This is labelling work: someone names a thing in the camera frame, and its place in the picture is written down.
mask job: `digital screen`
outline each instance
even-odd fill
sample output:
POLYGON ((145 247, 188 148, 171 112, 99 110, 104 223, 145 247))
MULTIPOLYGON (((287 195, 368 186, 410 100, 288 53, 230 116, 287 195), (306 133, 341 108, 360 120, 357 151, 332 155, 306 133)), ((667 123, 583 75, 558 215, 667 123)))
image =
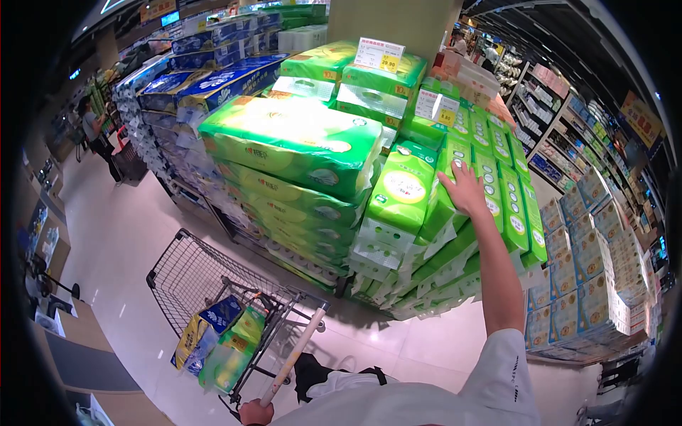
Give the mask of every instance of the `digital screen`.
POLYGON ((161 17, 161 26, 165 27, 166 25, 172 24, 180 19, 180 11, 176 10, 172 14, 167 14, 166 16, 161 17))

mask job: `white sleeve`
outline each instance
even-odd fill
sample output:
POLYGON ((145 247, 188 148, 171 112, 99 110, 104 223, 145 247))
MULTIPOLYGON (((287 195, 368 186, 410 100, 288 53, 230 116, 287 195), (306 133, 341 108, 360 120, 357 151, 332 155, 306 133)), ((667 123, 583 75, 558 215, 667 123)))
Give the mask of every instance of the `white sleeve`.
POLYGON ((498 330, 488 337, 459 395, 494 410, 533 417, 539 425, 526 345, 519 330, 498 330))

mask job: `product display stack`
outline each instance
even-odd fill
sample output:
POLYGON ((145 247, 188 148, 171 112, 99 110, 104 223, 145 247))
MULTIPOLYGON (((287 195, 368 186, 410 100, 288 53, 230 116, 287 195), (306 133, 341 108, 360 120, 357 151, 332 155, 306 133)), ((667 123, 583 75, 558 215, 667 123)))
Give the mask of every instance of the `product display stack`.
POLYGON ((528 291, 528 352, 594 363, 654 336, 650 262, 598 171, 589 169, 540 213, 549 261, 544 282, 528 291))

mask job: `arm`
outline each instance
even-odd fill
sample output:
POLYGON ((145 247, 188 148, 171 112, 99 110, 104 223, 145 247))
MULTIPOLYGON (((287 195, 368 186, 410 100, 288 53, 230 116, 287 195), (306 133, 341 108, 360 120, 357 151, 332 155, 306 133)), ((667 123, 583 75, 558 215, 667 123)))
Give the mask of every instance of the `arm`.
POLYGON ((516 329, 523 334, 523 302, 521 283, 502 241, 495 221, 486 205, 482 178, 462 162, 460 169, 452 163, 456 183, 442 172, 441 184, 453 204, 471 218, 481 256, 481 292, 483 317, 488 336, 502 329, 516 329))

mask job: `yellow price label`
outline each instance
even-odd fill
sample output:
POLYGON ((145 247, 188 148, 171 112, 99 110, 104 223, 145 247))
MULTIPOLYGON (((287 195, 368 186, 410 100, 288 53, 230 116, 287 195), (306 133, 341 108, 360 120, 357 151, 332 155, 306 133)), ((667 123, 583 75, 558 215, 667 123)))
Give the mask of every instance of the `yellow price label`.
POLYGON ((438 112, 438 122, 452 127, 455 124, 455 113, 451 110, 441 108, 438 112))
POLYGON ((399 58, 393 56, 393 55, 386 55, 383 54, 381 56, 381 62, 379 64, 379 68, 384 71, 396 73, 398 71, 398 62, 400 61, 399 58))

